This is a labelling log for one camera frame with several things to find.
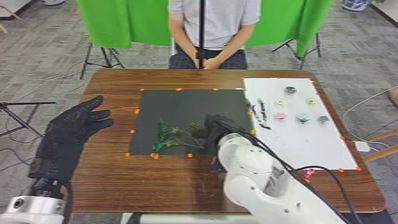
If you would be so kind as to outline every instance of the green screen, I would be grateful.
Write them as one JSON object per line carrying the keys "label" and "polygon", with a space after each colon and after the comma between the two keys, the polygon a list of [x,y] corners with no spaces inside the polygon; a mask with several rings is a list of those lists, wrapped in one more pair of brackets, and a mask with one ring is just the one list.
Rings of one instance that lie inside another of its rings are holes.
{"label": "green screen", "polygon": [[[264,0],[262,20],[246,47],[294,38],[303,57],[331,5],[333,0]],[[79,7],[95,46],[130,48],[132,42],[171,46],[168,0],[79,0]]]}

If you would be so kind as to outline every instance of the white sheet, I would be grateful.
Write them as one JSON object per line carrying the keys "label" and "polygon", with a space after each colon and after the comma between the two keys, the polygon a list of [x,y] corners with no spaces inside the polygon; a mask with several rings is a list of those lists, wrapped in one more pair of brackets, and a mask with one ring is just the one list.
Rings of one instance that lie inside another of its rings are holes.
{"label": "white sheet", "polygon": [[[289,86],[297,88],[294,95],[285,93]],[[251,104],[257,105],[258,113],[258,99],[265,102],[267,125],[273,130],[260,127],[253,115],[257,135],[292,166],[299,168],[320,165],[329,169],[356,169],[358,163],[312,80],[246,79],[246,97]],[[308,99],[315,100],[313,105],[308,104]],[[287,113],[289,115],[283,121],[274,117],[278,113]],[[306,124],[297,120],[297,114],[301,113],[306,113],[312,118]],[[320,116],[331,118],[326,124],[319,122]]]}

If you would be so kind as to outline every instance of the black glove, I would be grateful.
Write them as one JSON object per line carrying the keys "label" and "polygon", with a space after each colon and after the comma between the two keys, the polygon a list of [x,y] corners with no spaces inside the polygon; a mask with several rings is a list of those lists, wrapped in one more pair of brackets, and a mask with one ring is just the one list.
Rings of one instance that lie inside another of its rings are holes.
{"label": "black glove", "polygon": [[194,138],[207,139],[205,148],[216,153],[221,138],[233,132],[223,124],[233,126],[233,120],[219,114],[207,115],[205,128],[193,132]]}
{"label": "black glove", "polygon": [[111,116],[111,111],[93,112],[102,103],[104,96],[98,96],[52,120],[31,164],[31,178],[72,181],[84,144],[98,131],[114,125],[114,120],[105,119]]}

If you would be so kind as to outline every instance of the wall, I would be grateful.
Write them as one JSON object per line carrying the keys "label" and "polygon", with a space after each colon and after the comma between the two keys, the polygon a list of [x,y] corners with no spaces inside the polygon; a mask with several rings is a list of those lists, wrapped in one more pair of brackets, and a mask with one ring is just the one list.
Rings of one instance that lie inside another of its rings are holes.
{"label": "wall", "polygon": [[[4,5],[13,12],[27,5],[31,0],[0,0],[0,5]],[[0,17],[10,17],[10,12],[0,8]]]}
{"label": "wall", "polygon": [[384,3],[374,3],[374,5],[398,22],[398,0],[386,0]]}

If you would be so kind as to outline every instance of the gray carpet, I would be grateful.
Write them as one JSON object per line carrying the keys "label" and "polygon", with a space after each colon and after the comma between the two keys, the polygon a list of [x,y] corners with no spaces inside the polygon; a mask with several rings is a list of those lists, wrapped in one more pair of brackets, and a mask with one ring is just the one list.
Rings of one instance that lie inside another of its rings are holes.
{"label": "gray carpet", "polygon": [[[36,3],[22,17],[24,21],[2,21],[11,34],[0,33],[0,100],[58,101],[58,106],[42,107],[33,122],[34,127],[43,131],[54,116],[79,102],[88,80],[98,68],[90,68],[86,81],[79,81],[77,74],[90,38],[75,1],[68,1],[59,8],[47,8]],[[372,9],[354,14],[342,10],[336,3],[320,37],[324,57],[319,59],[317,54],[310,56],[304,69],[319,77],[338,113],[344,115],[351,106],[368,96],[398,85],[395,73],[398,29]],[[276,45],[271,45],[248,50],[251,69],[299,68],[289,49],[273,53],[274,47]],[[134,44],[132,49],[121,50],[127,67],[168,68],[169,52],[168,47]],[[95,60],[98,60],[98,53],[97,51],[93,54]],[[26,117],[31,108],[13,107],[13,109]],[[397,108],[386,96],[381,96],[351,113],[347,128],[361,137],[368,137],[374,132],[397,129],[398,123],[393,123],[379,130],[397,119]],[[0,113],[0,131],[6,130],[6,122],[8,117]],[[20,131],[13,134],[13,138],[29,142],[34,135]],[[11,137],[2,137],[0,142],[0,148],[11,147],[24,158],[33,157],[38,141],[24,144],[17,143]],[[0,152],[0,169],[17,162],[13,153]],[[386,207],[395,214],[398,212],[398,155],[372,162],[368,166],[386,196]],[[0,172],[0,210],[10,198],[27,187],[26,175],[26,165]],[[86,218],[81,215],[75,223],[90,223]],[[398,223],[398,214],[393,215],[393,219]]]}

